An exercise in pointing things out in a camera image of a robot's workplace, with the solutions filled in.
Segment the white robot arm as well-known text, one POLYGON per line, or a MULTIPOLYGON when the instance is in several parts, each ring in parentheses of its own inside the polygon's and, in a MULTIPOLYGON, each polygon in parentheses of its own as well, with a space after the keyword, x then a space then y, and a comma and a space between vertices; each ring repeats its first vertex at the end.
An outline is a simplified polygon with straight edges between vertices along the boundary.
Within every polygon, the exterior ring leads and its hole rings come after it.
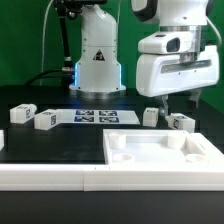
MULTIPOLYGON (((201 89, 219 80, 215 45, 205 43, 205 27, 214 0, 130 0, 141 22, 159 30, 138 43, 136 89, 162 101, 170 93, 190 91, 196 104, 201 89)), ((106 98, 126 89, 117 61, 117 23, 97 4, 82 9, 82 54, 75 64, 73 94, 106 98)))

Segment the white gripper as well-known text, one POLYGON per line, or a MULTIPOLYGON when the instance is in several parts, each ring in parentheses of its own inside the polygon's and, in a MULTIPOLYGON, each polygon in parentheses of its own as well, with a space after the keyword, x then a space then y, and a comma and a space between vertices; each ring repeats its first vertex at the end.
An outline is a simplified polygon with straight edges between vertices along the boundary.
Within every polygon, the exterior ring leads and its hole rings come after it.
POLYGON ((136 89, 147 97, 161 96, 160 114, 168 115, 168 95, 192 90, 189 105, 197 108, 201 89, 219 80, 219 57, 215 45, 206 46, 198 59, 181 63, 179 54, 141 55, 136 68, 136 89))

